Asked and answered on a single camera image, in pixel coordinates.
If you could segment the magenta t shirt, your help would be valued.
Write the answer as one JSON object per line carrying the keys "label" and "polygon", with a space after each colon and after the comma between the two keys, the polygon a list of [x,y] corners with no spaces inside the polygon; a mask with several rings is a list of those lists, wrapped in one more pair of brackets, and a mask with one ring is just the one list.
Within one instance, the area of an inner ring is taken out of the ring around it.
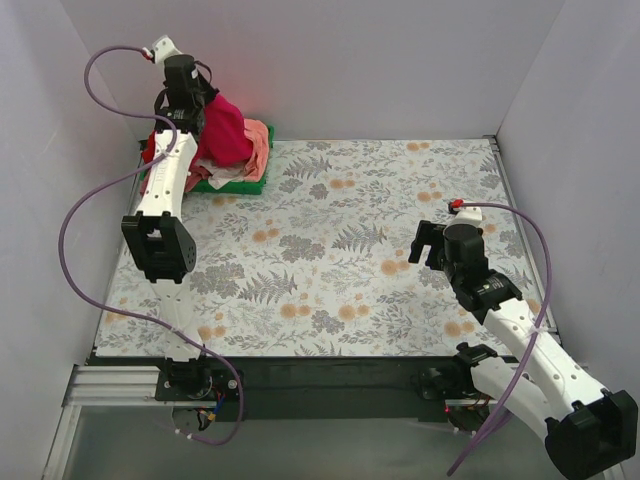
{"label": "magenta t shirt", "polygon": [[205,126],[196,158],[210,160],[222,168],[246,162],[253,146],[245,135],[244,116],[240,110],[218,93],[204,113]]}

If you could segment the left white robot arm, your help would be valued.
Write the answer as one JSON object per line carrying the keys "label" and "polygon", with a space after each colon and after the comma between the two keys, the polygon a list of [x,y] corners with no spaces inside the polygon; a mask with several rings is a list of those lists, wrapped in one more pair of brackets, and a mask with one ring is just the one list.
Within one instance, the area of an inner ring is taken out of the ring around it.
{"label": "left white robot arm", "polygon": [[145,175],[146,186],[136,212],[125,216],[122,232],[131,256],[160,301],[161,319],[169,325],[163,373],[167,385],[193,400],[206,398],[213,377],[202,352],[183,340],[199,341],[190,291],[197,260],[196,243],[182,223],[187,177],[205,126],[205,106],[214,90],[191,55],[174,53],[162,60],[164,89],[154,111],[176,128],[158,120],[153,154],[164,156]]}

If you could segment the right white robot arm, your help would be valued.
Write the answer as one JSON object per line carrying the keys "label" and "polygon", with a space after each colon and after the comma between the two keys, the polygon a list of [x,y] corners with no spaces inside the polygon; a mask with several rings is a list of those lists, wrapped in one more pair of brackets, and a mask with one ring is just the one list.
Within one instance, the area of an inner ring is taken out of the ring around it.
{"label": "right white robot arm", "polygon": [[518,360],[516,370],[486,346],[460,347],[452,373],[464,397],[480,393],[518,418],[543,442],[567,479],[589,479],[636,453],[639,408],[584,370],[543,327],[520,290],[490,268],[480,228],[422,221],[409,260],[442,272],[460,306]]}

